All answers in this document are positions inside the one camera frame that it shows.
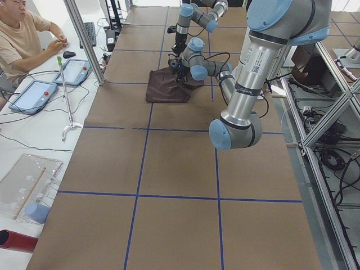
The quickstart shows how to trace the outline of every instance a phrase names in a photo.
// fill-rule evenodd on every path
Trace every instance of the table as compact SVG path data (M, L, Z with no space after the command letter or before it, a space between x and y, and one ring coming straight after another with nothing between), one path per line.
M97 25L99 18L102 18L103 16L104 15L102 13L82 16L84 22L94 21L95 23L98 34L97 46L94 47L94 51L99 60L101 60L104 49L106 48L105 32L101 26ZM98 24L102 25L103 23L105 24L105 20L99 20ZM59 70L56 57L62 56L64 51L76 52L76 56L73 57L74 59L86 59L84 50L79 48L79 38L76 35L70 19L68 19L65 25L61 28L69 41L68 47L64 48L57 55L49 58L41 66L32 70L30 72L31 74L46 70ZM40 73L33 75L33 78L51 82L55 77L55 74L56 73ZM27 77L24 79L16 90L16 93L20 93L33 80L33 78ZM78 123L84 123L97 92L98 84L94 74L90 73L86 81L82 83L82 86L83 87L77 88L67 87L71 110L74 111L78 107L77 111L73 114L74 121ZM63 87L58 87L57 93L54 94L50 102L45 106L44 110L29 118L26 118L27 115L19 112L13 113L13 111L5 106L0 112L0 134L8 138L18 140L28 146L34 146L40 149L52 148L73 150L77 144L81 129L72 129L68 131L66 134L66 141L62 142L62 130L69 124L69 116L66 112L66 102L63 95ZM0 149L0 163L2 168L0 171L0 179L7 174L22 154L32 154L63 161L64 163L62 168L57 175L57 179L61 180L72 155L72 152L69 151L40 151L30 149L22 146L18 142L5 139L4 137L0 137ZM38 237L43 226L0 217L0 228ZM25 269L30 258L31 254L10 250L0 250L0 269Z

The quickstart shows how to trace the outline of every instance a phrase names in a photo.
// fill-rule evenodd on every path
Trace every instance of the computer mouse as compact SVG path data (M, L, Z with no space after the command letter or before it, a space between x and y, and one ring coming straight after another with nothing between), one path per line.
M65 59L68 59L68 58L73 57L75 55L77 55L75 52L70 52L70 51L65 51L62 54L63 58L65 58Z

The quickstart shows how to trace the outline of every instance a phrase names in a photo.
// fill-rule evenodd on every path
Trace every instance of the black cable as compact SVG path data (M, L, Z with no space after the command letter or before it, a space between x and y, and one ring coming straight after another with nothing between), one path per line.
M202 31L200 31L199 34L197 34L197 35L192 35L192 34L190 34L190 33L187 33L187 34L188 34L189 36L191 36L191 37L198 37L204 30L205 30L205 29L203 29Z
M294 95L294 90L293 90L293 88L291 87L291 85L290 85L289 82L287 82L287 86L288 86L288 88L289 88L289 90L290 90L290 93L291 93L291 96L292 96L292 100L295 101L295 102L294 102L294 103L295 103L295 107L297 108L298 111L301 111L301 109L300 109L299 106L298 106L296 97L295 97L295 95Z
M349 153L349 152L347 152L347 151L345 151L345 150L343 150L343 149L339 149L339 148L335 148L335 149L338 150L338 151L344 152L344 153L346 153L347 155L351 156L351 153ZM356 161L356 163L357 163L357 165L358 165L358 167L359 167L359 177L358 177L357 180L355 180L355 181L354 181L353 183L351 183L351 184L349 184L348 182L346 182L345 180L343 180L343 182L348 185L348 186L344 187L343 190L344 190L345 188L347 188L347 187L353 187L353 188L355 188L356 190L359 190L359 191L360 191L360 188L357 188L357 187L354 186L354 184L356 184L358 181L360 181L360 163L359 163L358 160L355 160L355 161ZM335 176L337 179L341 180L341 178L336 175L336 171L334 171L334 176Z
M360 138L351 138L344 135L340 135L340 141L359 142Z
M18 121L24 120L24 119L26 119L26 118L29 118L29 117L31 117L31 116L32 116L32 115L28 115L27 117L24 117L24 118L21 118L21 119L16 119L16 120L7 121L7 122L0 122L0 125L1 125L1 124L9 124L9 123L18 122Z
M11 101L9 100L9 98L5 98L5 97L4 97L4 99L5 99L7 102L9 102L11 105L14 105L15 107L17 107L18 111L11 112L11 113L8 113L8 114L1 114L0 116L2 116L2 115L9 115L9 114L16 114L16 113L18 113L18 112L21 112L21 113L23 113L23 114L27 114L27 115L32 116L32 115L35 115L35 114L37 114L37 113L39 113L39 112L41 111L41 110L39 110L39 111L36 111L36 112L30 114L30 113L27 113L26 111L33 110L33 109L37 109L37 108L41 108L42 106L37 106L37 107L32 107L32 108L29 108L29 109L22 110L22 109L20 109L20 108L17 106L17 104L11 102Z
M221 71L223 69L223 67L227 64L227 62L229 61L229 59L231 57L230 53L228 53L228 52L220 52L220 53L217 53L215 55L209 56L208 58L204 58L204 60L207 61L208 59L211 59L211 58L213 58L215 56L219 56L219 55L227 55L227 59L225 60L225 62L221 66L221 68L219 69L219 71Z
M333 104L330 104L330 105L328 105L328 106L326 106L326 107L313 107L313 108L315 108L315 109L326 109L326 108L329 108L329 107L331 107Z
M50 72L50 73L55 72L55 73L57 73L59 71L58 70L45 70L45 71L34 72L34 73L27 74L24 78L29 77L29 76L33 76L33 75L37 75L37 74L47 73L47 72Z
M314 43L314 46L313 46L313 48L311 49L311 52L310 52L310 54L309 54L309 55L310 55L309 60L308 60L304 65L302 65L301 67L297 67L296 69L293 69L291 72L289 72L289 73L287 73L287 74L284 74L284 75L281 75L281 76L275 76L275 78L270 79L270 80L266 79L265 82L264 82L264 84L265 84L265 83L272 82L273 80L279 80L279 79L281 79L281 78L283 78L283 77L289 76L289 75L293 74L294 72L299 71L300 69L306 67L306 65L309 63L309 61L310 61L310 59L311 59L311 55L313 54L314 49L315 49L315 43Z
M73 150L69 150L69 149L37 148L37 147L35 147L35 146L28 146L28 145L26 145L26 144L24 144L24 143L22 143L22 142L19 142L19 141L16 140L16 139L8 138L8 137L4 136L3 134L0 134L0 136L4 137L5 139L8 139L8 140L10 140L10 141L15 141L15 142L17 142L17 143L19 143L19 144L27 147L27 148L30 148L30 149L36 149L36 150L40 150L40 151L51 150L51 151L74 152Z
M341 205L341 203L343 202L343 199L344 199L344 195L343 195L343 189L344 189L344 187L343 187L343 182L344 182L344 177L345 177L345 175L346 175L346 173L347 173L347 171L348 171L348 168L349 168L351 162L353 162L353 161L354 161L354 159L352 159L352 158L349 159L349 161L347 162L346 167L345 167L345 169L343 170L343 173L342 173L342 175L341 175L341 177L340 177L339 191L337 192L337 194L336 194L335 197L334 197L334 200L335 200L336 205ZM339 202L336 202L336 199L338 198L339 195L340 195L340 200L339 200Z
M321 151L321 162L333 171L344 170L345 160L337 152L332 149L324 149Z
M76 107L76 109L72 112L72 114L75 114L76 113L76 111L79 109L79 106L80 106L80 104L81 104L81 102L90 94L90 91L89 91L89 89L87 89L87 88L85 88L85 87L83 87L82 86L82 83L80 83L80 87L82 87L82 88L84 88L86 91L87 91L87 93L86 93L86 95L85 96L83 96L82 97L82 99L79 101L79 103L78 103L78 105L77 105L77 107Z
M325 95L326 94L326 92L318 93L318 92L314 91L314 89L320 90L320 88L310 88L310 87L308 87L306 85L303 85L303 84L299 83L294 78L289 78L287 81L290 84L294 84L297 87L301 88L304 92L315 94L315 95Z
M328 177L325 175L325 172L324 172L324 170L323 170L322 164L321 164L321 162L320 162L320 160L319 160L318 157L317 157L317 159L318 159L318 164L319 164L320 172L321 172L323 178L326 180ZM333 191L331 190L331 188L330 188L329 184L327 183L327 181L325 181L325 185L326 185L327 190L329 191L329 193L333 193ZM341 229L343 230L343 233L344 233L344 237L345 237L345 239L346 239L346 242L347 242L347 244L349 245L349 247L351 247L350 252L351 252L353 258L356 258L356 255L355 255L354 250L353 250L354 245L352 245L352 243L351 243L351 241L350 241L350 238L349 238L349 236L348 236L348 227L346 227L346 226L344 225L344 222L342 221L342 218L341 218L340 213L339 213L340 210L339 210L338 207L337 207L338 205L335 203L335 200L334 200L334 198L333 198L332 196L331 196L331 201L332 201L332 204L333 204L333 206L334 206L334 210L335 210L335 213L336 213L336 215L337 215L337 218L338 218L339 221L340 221ZM356 265L357 265L357 269L360 269L360 266L359 266L358 262L357 262L356 260L355 260L355 262L356 262Z
M262 118L262 117L264 117L265 115L267 115L268 112L269 112L269 101L266 99L266 97L265 97L263 94L260 94L260 96L262 96L262 97L265 99L265 101L266 101L266 112L265 112L262 116L259 116L259 118Z

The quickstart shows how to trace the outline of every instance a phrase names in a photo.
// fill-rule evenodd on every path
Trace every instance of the red cylinder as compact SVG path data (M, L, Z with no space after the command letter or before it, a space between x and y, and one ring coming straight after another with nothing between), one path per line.
M3 229L0 231L0 248L32 253L38 239L22 233Z

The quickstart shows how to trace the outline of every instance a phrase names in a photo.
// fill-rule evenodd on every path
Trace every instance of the beige t-shirt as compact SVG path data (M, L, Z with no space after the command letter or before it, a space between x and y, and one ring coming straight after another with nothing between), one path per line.
M49 30L51 22L27 11L20 28L14 29L0 20L0 67L8 80L15 86L26 73L15 70L11 63L18 59L32 57L42 52L38 33Z

